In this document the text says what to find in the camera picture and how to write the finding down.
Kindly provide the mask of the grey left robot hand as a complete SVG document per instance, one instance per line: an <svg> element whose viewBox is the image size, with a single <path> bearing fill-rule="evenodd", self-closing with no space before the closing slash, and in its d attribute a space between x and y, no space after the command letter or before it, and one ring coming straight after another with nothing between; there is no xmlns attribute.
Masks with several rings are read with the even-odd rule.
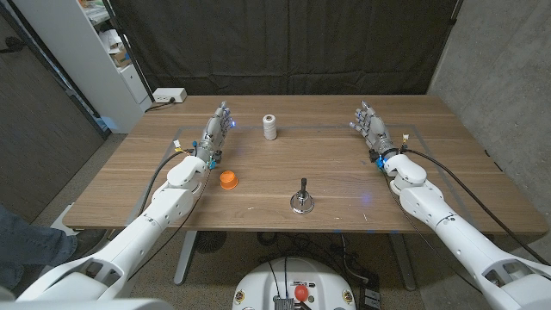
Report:
<svg viewBox="0 0 551 310"><path fill-rule="evenodd" d="M231 117L231 111L226 101L223 101L208 119L196 147L196 157L206 163L209 162L211 157L222 149L228 131L234 126L235 121Z"/></svg>

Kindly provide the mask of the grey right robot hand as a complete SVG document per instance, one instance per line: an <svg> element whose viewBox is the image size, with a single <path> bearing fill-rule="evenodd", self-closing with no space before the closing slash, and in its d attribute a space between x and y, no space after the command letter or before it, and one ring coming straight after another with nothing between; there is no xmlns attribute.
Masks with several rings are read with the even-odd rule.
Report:
<svg viewBox="0 0 551 310"><path fill-rule="evenodd" d="M350 127L365 139L372 162L385 162L398 154L398 147L392 142L385 123L366 101L362 101L362 106L356 109L355 117Z"/></svg>

